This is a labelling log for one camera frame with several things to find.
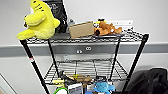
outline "blue object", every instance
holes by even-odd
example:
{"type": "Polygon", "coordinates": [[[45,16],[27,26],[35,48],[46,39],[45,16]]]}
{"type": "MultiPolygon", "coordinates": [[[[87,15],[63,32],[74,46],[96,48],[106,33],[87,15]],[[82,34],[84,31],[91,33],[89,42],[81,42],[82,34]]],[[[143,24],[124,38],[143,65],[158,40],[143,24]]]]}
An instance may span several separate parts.
{"type": "Polygon", "coordinates": [[[114,85],[109,85],[107,82],[96,82],[94,90],[96,92],[110,94],[110,91],[115,91],[115,87],[114,85]]]}
{"type": "Polygon", "coordinates": [[[92,92],[86,91],[85,94],[93,94],[92,92]]]}

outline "white wall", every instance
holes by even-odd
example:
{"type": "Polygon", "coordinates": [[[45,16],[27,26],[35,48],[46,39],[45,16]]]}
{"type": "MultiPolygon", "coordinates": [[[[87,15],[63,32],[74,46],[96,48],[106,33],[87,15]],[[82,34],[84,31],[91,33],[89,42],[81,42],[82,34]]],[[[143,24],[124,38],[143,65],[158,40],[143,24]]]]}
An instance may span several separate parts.
{"type": "MultiPolygon", "coordinates": [[[[168,42],[167,0],[64,0],[69,18],[76,23],[98,18],[134,20],[135,30],[149,33],[149,42],[168,42]]],[[[0,3],[0,44],[20,45],[17,33],[25,30],[24,16],[29,14],[29,0],[2,0],[0,3]]]]}
{"type": "MultiPolygon", "coordinates": [[[[98,18],[134,20],[135,30],[149,33],[148,43],[167,43],[168,0],[64,0],[69,18],[76,23],[98,18]]],[[[17,33],[25,30],[24,16],[29,14],[29,0],[2,0],[0,3],[0,47],[20,45],[17,33]]],[[[152,67],[168,68],[168,54],[143,54],[136,71],[152,67]]],[[[119,55],[128,71],[134,55],[119,55]]],[[[51,64],[48,56],[35,56],[44,76],[51,64]]],[[[44,94],[40,81],[27,57],[0,58],[0,72],[18,94],[44,94]]]]}

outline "small box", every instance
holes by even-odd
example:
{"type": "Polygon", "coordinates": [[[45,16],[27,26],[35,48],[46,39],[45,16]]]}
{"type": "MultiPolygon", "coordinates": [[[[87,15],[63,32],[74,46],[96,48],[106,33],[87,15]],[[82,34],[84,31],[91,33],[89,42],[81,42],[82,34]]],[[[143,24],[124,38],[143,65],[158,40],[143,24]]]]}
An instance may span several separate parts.
{"type": "Polygon", "coordinates": [[[72,39],[93,35],[94,34],[93,22],[89,21],[86,23],[71,25],[69,26],[69,32],[72,39]]]}
{"type": "Polygon", "coordinates": [[[68,86],[69,94],[83,94],[83,85],[81,83],[68,86]]]}

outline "green object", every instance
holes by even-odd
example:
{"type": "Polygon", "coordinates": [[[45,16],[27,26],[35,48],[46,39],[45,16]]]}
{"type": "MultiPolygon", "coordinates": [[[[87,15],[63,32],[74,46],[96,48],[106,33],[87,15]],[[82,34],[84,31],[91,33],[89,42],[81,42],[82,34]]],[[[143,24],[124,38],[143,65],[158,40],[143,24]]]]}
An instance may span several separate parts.
{"type": "Polygon", "coordinates": [[[69,94],[68,89],[65,87],[60,87],[58,88],[53,94],[69,94]]]}

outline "toy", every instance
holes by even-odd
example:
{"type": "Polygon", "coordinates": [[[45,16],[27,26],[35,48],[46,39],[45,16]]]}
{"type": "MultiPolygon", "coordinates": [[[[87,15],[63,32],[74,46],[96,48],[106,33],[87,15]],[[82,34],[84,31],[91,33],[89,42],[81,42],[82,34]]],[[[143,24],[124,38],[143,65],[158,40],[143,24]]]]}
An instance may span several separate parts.
{"type": "Polygon", "coordinates": [[[69,91],[67,88],[60,87],[56,89],[56,91],[53,94],[69,94],[69,91]]]}
{"type": "Polygon", "coordinates": [[[100,21],[99,22],[99,27],[94,28],[94,32],[96,36],[101,36],[101,35],[107,35],[107,34],[113,34],[113,33],[121,33],[122,28],[119,27],[118,29],[115,29],[115,26],[113,24],[106,24],[105,21],[100,21]]]}
{"type": "Polygon", "coordinates": [[[107,82],[96,82],[94,90],[96,92],[110,94],[110,91],[114,91],[115,87],[113,85],[109,85],[107,82]]]}
{"type": "Polygon", "coordinates": [[[65,87],[64,85],[65,80],[58,78],[57,80],[53,80],[53,83],[57,86],[57,87],[65,87]]]}
{"type": "Polygon", "coordinates": [[[38,39],[49,39],[55,33],[55,28],[59,26],[60,21],[52,15],[49,6],[40,0],[31,0],[30,7],[34,13],[25,16],[25,25],[28,29],[17,35],[19,40],[25,40],[32,37],[38,39]]]}

